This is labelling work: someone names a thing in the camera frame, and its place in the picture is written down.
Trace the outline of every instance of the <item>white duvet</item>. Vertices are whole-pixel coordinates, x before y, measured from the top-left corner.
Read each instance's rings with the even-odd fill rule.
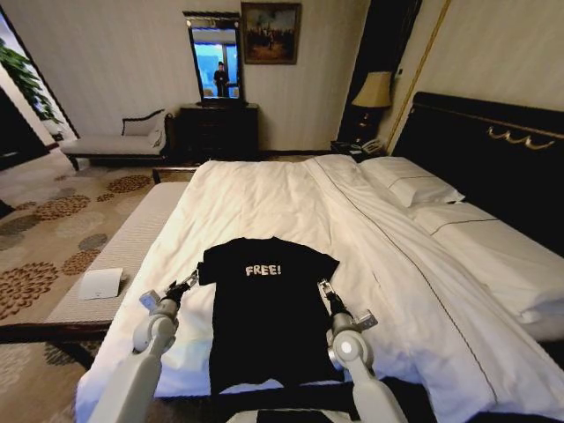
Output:
[[[353,313],[370,308],[379,321],[364,332],[375,371],[423,383],[439,421],[485,410],[564,419],[564,372],[464,267],[379,197],[352,160],[323,156],[301,163],[211,161],[197,170],[80,380],[78,421],[87,420],[131,351],[133,330],[146,315],[142,293],[186,277],[213,245],[271,236],[340,261],[333,286]],[[214,292],[214,285],[197,286],[182,299],[156,396],[209,394]],[[279,386],[268,381],[229,391]]]

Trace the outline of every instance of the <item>lamp shade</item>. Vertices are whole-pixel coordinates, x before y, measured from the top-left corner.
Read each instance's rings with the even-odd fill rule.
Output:
[[[386,108],[390,101],[391,72],[370,72],[360,89],[359,95],[352,101],[354,106],[362,108]]]

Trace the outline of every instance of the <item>t-shirt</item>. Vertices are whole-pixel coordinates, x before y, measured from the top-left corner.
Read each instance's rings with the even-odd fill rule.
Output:
[[[199,284],[217,285],[211,393],[275,379],[284,386],[342,380],[327,354],[330,317],[317,283],[338,261],[276,237],[239,238],[204,252]]]
[[[213,80],[219,85],[224,85],[227,83],[227,73],[224,70],[216,70],[213,73]]]

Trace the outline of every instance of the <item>paper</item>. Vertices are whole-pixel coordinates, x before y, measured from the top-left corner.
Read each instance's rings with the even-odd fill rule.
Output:
[[[80,300],[115,297],[120,287],[122,268],[88,271],[80,281]]]

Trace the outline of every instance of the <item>floor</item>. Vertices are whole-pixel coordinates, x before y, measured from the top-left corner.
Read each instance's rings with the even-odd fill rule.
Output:
[[[190,177],[163,174],[162,181]],[[0,172],[0,198],[16,208],[0,219],[0,324],[42,322],[152,186],[150,167],[91,167],[84,160],[75,172],[58,150]],[[74,421],[84,372],[50,345],[0,345],[0,420]],[[149,421],[171,417],[153,407]]]

